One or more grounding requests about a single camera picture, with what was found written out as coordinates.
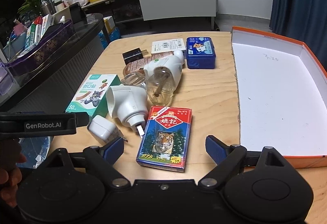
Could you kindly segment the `person's left hand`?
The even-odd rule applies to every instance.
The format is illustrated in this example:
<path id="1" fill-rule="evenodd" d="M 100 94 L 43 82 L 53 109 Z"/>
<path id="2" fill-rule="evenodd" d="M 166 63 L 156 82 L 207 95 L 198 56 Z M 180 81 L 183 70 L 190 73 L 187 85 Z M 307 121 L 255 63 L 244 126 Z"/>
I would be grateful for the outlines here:
<path id="1" fill-rule="evenodd" d="M 17 205 L 16 193 L 18 184 L 22 180 L 22 173 L 18 166 L 15 166 L 10 172 L 1 169 L 1 199 L 10 207 Z"/>

